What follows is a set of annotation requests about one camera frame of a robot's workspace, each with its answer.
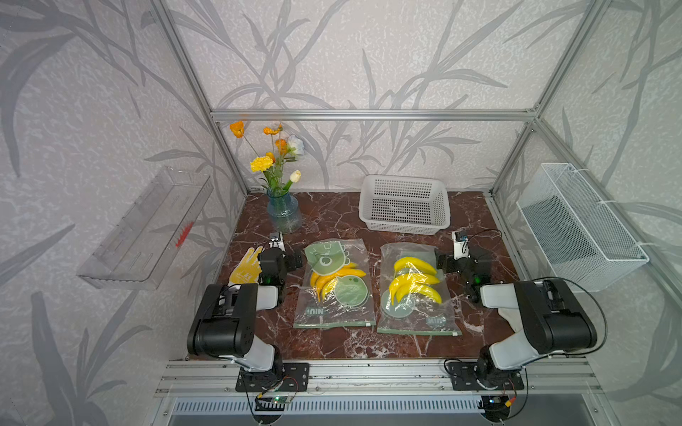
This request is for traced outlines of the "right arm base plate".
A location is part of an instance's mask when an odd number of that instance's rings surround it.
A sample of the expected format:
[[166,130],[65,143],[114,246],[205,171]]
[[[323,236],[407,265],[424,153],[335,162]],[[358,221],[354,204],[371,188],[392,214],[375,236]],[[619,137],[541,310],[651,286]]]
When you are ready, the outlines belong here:
[[480,364],[460,359],[446,359],[443,367],[454,391],[513,392],[525,389],[520,369],[500,370],[491,362]]

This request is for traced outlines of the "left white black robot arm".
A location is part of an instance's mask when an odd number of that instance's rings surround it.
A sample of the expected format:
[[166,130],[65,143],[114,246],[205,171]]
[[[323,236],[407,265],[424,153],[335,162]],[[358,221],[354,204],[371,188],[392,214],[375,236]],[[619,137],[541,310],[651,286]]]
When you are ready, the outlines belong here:
[[204,291],[188,332],[188,352],[230,360],[249,378],[281,380],[282,355],[276,346],[256,336],[257,313],[282,303],[288,274],[301,266],[298,250],[250,248],[229,284],[211,284]]

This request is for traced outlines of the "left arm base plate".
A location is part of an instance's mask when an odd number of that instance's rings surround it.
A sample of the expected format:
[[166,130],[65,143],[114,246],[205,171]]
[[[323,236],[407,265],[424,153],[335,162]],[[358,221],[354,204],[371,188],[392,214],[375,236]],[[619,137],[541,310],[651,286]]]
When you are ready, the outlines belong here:
[[284,362],[275,364],[266,372],[247,372],[243,368],[236,382],[236,391],[254,392],[305,392],[310,377],[310,364]]

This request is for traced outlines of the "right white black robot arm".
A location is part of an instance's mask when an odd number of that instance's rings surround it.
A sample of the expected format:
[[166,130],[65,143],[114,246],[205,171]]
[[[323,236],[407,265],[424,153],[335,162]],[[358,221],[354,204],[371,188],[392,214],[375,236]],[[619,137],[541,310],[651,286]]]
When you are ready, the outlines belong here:
[[436,254],[437,268],[465,279],[465,292],[474,303],[497,309],[514,334],[481,348],[476,361],[445,360],[443,367],[453,389],[506,390],[523,387],[524,367],[554,354],[595,347],[598,332],[563,278],[540,278],[513,283],[489,283],[489,266],[475,257]]

